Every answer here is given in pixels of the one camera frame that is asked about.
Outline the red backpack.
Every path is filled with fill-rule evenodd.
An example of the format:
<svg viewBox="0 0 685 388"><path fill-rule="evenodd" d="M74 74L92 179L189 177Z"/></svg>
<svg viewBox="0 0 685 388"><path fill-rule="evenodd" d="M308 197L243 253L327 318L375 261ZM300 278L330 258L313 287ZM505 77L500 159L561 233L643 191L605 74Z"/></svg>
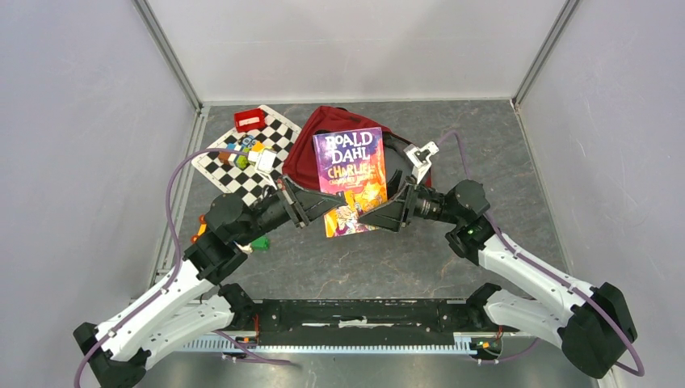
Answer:
<svg viewBox="0 0 685 388"><path fill-rule="evenodd" d="M384 201L413 175L407 155L412 145L364 116L320 106L300 131L282 174L302 188Z"/></svg>

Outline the orange Roald Dahl book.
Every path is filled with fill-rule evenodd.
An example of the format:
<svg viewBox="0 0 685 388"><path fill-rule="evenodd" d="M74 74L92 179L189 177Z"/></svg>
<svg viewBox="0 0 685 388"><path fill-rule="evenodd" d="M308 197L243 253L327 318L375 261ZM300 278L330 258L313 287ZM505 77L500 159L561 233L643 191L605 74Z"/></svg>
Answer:
<svg viewBox="0 0 685 388"><path fill-rule="evenodd" d="M324 216L326 236L376 230L358 221L387 201L385 152L381 128L317 133L313 136L319 191L342 196L344 206Z"/></svg>

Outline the black white chess mat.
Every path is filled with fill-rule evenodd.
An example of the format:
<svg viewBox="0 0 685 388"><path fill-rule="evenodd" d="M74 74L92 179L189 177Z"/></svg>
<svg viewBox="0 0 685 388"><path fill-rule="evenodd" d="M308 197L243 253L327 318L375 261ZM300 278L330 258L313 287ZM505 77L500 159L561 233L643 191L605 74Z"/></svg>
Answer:
<svg viewBox="0 0 685 388"><path fill-rule="evenodd" d="M265 127L239 133L230 126L209 146L211 148L235 148L248 151L256 141L276 153L271 175L283 173L289 151L295 145L301 127L267 105L259 107L265 116ZM237 193L246 205L252 205L263 193L268 182L254 169L246 157L231 154L229 163L221 161L218 152L202 154L191 161L192 166L214 186L224 193Z"/></svg>

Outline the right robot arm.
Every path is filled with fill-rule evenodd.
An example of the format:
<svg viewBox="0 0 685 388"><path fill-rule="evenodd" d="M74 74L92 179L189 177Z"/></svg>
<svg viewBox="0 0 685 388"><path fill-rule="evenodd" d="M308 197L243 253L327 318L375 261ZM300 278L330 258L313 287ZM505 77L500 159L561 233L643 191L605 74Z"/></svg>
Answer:
<svg viewBox="0 0 685 388"><path fill-rule="evenodd" d="M391 231L407 226L413 217L452 224L445 238L457 256L509 280L529 296L482 286L466 309L472 327L486 330L495 324L534 335L559 348L592 378L603 378L613 367L644 376L633 345L637 331L623 293L607 282L594 286L579 280L537 258L495 225L489 208L477 181L462 180L443 194L409 177L395 196L359 221Z"/></svg>

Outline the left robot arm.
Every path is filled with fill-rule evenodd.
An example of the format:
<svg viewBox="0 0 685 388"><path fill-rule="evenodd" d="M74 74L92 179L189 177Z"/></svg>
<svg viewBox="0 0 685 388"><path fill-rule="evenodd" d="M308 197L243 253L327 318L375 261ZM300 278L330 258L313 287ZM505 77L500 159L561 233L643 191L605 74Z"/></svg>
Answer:
<svg viewBox="0 0 685 388"><path fill-rule="evenodd" d="M242 247L287 222L307 226L330 210L346 203L343 197L302 188L288 176L275 181L267 197L247 205L237 193L218 196L204 215L207 229L184 252L177 251L174 265L161 281L133 304L101 322L82 323L74 338L84 353L74 378L89 367L102 387L133 387L156 360L175 345L230 325L248 327L254 308L241 299L214 297L209 306L216 313L200 311L189 317L185 328L163 330L173 315L188 302L219 285L247 259Z"/></svg>

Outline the toy block train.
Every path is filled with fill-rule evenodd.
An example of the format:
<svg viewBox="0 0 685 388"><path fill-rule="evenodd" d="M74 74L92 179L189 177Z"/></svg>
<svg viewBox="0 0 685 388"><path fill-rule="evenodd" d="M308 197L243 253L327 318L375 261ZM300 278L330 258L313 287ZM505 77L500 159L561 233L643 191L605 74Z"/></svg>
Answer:
<svg viewBox="0 0 685 388"><path fill-rule="evenodd" d="M196 243L197 240L208 230L208 223L205 220L204 214L199 216L199 224L199 229L191 237L191 243ZM270 248L271 243L267 237L260 237L247 245L238 244L237 246L246 254L251 254L254 251L267 251Z"/></svg>

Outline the colourful toy block cluster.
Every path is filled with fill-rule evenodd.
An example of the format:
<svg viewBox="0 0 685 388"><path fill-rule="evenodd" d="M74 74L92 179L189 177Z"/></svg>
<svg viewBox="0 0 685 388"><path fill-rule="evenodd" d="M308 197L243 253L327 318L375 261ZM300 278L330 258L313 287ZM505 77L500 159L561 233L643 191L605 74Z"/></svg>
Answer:
<svg viewBox="0 0 685 388"><path fill-rule="evenodd" d="M254 158L250 159L249 153L251 151L261 152L265 149L265 145L257 140L252 135L245 135L239 141L228 144L225 152L220 152L218 159L224 165L245 170L251 163L254 163Z"/></svg>

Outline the red plastic box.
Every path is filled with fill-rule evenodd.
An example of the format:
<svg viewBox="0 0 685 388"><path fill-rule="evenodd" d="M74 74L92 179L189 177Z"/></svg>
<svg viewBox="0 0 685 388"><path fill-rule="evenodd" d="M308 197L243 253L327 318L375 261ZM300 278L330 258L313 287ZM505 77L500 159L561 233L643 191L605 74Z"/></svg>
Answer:
<svg viewBox="0 0 685 388"><path fill-rule="evenodd" d="M265 128L266 113L261 108L253 108L233 114L234 128L239 133Z"/></svg>

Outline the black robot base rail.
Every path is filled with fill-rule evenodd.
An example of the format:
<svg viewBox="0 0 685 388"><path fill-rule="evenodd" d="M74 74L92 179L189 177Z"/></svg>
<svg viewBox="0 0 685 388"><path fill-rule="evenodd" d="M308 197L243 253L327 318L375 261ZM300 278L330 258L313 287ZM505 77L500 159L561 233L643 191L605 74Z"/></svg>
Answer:
<svg viewBox="0 0 685 388"><path fill-rule="evenodd" d="M219 288L230 304L231 331L252 331L260 345L449 345L456 333L512 333L484 311L486 284L467 299L263 299L238 284Z"/></svg>

